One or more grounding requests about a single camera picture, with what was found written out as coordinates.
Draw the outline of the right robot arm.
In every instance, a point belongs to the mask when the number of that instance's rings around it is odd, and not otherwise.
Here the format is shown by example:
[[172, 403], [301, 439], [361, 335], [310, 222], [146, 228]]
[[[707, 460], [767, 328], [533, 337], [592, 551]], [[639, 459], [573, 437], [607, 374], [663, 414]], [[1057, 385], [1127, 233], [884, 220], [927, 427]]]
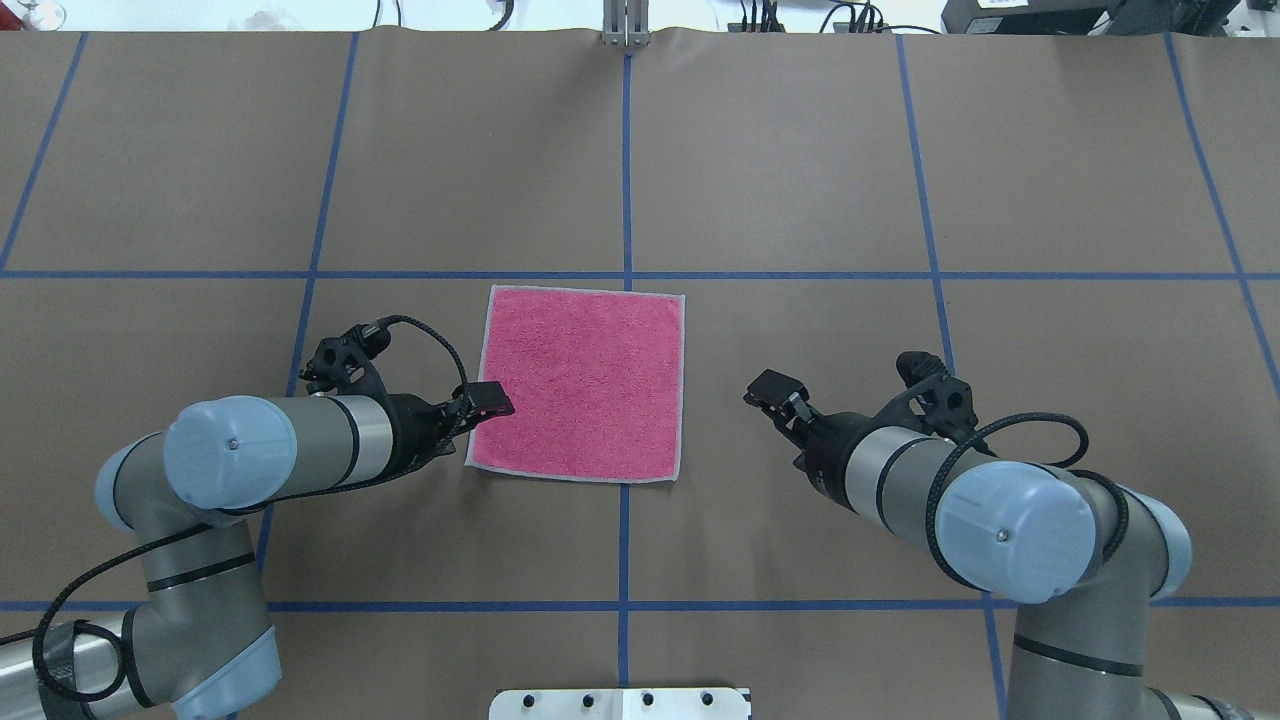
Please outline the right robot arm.
[[1010, 719], [1257, 719], [1260, 711], [1146, 682], [1149, 610], [1193, 548], [1165, 503], [1079, 468], [1084, 427], [1020, 413], [980, 427], [968, 383], [927, 352], [878, 413], [824, 414], [774, 370], [744, 400], [799, 450], [822, 496], [925, 551], [952, 582], [1016, 607]]

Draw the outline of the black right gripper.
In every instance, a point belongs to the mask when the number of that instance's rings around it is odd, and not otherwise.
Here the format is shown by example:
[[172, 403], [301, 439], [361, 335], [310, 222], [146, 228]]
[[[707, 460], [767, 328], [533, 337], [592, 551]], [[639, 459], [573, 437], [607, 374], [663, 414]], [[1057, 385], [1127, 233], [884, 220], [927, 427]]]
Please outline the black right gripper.
[[849, 461], [867, 436], [867, 416], [859, 413], [823, 415], [809, 398], [803, 382], [765, 369], [748, 384], [742, 401], [765, 414], [783, 415], [783, 436], [801, 451], [794, 466], [826, 498], [847, 498]]

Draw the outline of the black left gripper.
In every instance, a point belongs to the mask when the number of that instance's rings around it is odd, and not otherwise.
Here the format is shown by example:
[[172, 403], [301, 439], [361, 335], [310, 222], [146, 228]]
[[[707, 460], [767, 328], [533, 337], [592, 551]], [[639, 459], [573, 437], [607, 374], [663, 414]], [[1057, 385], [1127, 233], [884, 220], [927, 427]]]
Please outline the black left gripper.
[[456, 452], [456, 443], [481, 423], [515, 414], [515, 405], [500, 382], [471, 382], [462, 395], [443, 404], [430, 404], [415, 395], [388, 398], [393, 448], [384, 468], [384, 480], [412, 474], [436, 457]]

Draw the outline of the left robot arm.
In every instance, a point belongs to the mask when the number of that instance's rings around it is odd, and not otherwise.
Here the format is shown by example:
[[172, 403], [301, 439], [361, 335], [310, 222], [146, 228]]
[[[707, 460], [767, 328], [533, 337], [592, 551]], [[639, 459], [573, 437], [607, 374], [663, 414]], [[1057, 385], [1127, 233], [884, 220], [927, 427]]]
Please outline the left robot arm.
[[248, 519], [413, 473], [513, 410], [495, 382], [443, 404], [241, 395], [184, 409], [95, 482], [99, 511], [137, 542], [122, 561], [142, 562], [145, 603], [56, 623], [59, 594], [32, 632], [3, 642], [3, 716], [119, 719], [166, 705], [179, 719], [221, 719], [264, 700], [282, 661]]

